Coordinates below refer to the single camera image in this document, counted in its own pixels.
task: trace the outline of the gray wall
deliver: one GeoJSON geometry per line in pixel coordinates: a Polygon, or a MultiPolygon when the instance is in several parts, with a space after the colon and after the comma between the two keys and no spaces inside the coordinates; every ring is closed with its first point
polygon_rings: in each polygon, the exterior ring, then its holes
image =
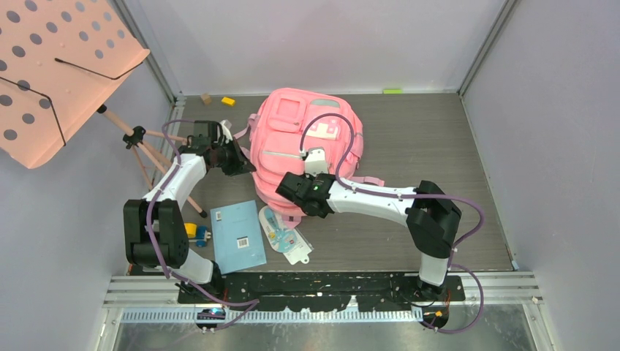
{"type": "Polygon", "coordinates": [[[455,91],[504,2],[126,1],[185,95],[455,91]]]}
{"type": "Polygon", "coordinates": [[[620,2],[522,1],[466,108],[566,350],[618,350],[620,2]]]}
{"type": "MultiPolygon", "coordinates": [[[[152,129],[169,113],[144,65],[107,105],[152,129]]],[[[98,334],[110,276],[127,267],[122,207],[146,190],[122,135],[95,114],[37,169],[0,151],[0,350],[84,351],[98,334]]]]}

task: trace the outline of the pink backpack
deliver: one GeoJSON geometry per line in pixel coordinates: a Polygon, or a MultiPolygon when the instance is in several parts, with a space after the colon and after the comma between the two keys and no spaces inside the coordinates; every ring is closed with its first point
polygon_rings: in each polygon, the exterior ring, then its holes
{"type": "MultiPolygon", "coordinates": [[[[340,176],[382,186],[383,181],[373,177],[353,177],[359,167],[363,152],[362,122],[351,106],[338,97],[293,88],[275,90],[262,103],[258,114],[248,120],[248,127],[237,133],[243,136],[250,129],[252,146],[249,157],[257,171],[252,173],[258,196],[269,207],[285,216],[288,222],[299,223],[304,213],[299,207],[276,194],[276,187],[286,172],[301,174],[304,162],[299,154],[301,134],[310,121],[323,113],[339,113],[349,119],[355,130],[351,152],[341,167],[340,176]]],[[[324,117],[316,121],[307,133],[304,149],[322,147],[329,173],[336,165],[349,143],[349,127],[337,117],[324,117]]]]}

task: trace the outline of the wood grain surface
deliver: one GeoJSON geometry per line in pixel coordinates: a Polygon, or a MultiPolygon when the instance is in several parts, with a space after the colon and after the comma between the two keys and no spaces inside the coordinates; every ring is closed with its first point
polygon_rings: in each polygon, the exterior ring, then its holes
{"type": "MultiPolygon", "coordinates": [[[[491,193],[480,164],[471,130],[456,94],[341,95],[363,122],[364,154],[357,176],[375,176],[388,186],[417,186],[421,180],[437,183],[446,194],[468,197],[486,212],[485,226],[464,241],[455,263],[475,270],[512,270],[504,237],[491,193]]],[[[205,106],[200,97],[188,97],[183,118],[232,122],[232,132],[246,126],[250,113],[256,113],[265,96],[234,97],[234,107],[220,98],[205,106]]],[[[184,124],[178,135],[192,133],[184,124]]],[[[240,140],[248,146],[247,137],[240,140]]],[[[207,211],[223,205],[256,200],[249,174],[226,177],[211,171],[192,192],[207,211]]],[[[457,204],[463,211],[458,236],[474,227],[475,210],[457,204]]],[[[206,224],[194,209],[185,205],[186,222],[206,224]]],[[[267,264],[250,271],[417,271],[420,253],[409,231],[396,223],[359,214],[332,214],[326,219],[304,217],[298,229],[314,247],[310,263],[290,265],[264,240],[267,264]]],[[[213,258],[213,243],[193,247],[204,257],[213,258]]]]}

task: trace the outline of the barcode sticker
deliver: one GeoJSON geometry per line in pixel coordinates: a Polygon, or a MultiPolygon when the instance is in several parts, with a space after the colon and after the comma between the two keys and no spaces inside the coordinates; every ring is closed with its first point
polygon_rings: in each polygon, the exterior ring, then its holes
{"type": "Polygon", "coordinates": [[[248,237],[243,237],[243,238],[239,238],[237,239],[237,249],[242,249],[244,247],[248,247],[250,246],[250,243],[248,241],[248,237]]]}

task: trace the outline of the green block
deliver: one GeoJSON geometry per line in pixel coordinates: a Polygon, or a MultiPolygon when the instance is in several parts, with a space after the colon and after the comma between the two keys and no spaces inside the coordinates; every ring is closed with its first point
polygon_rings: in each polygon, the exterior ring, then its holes
{"type": "Polygon", "coordinates": [[[383,94],[403,94],[403,89],[383,89],[383,94]]]}

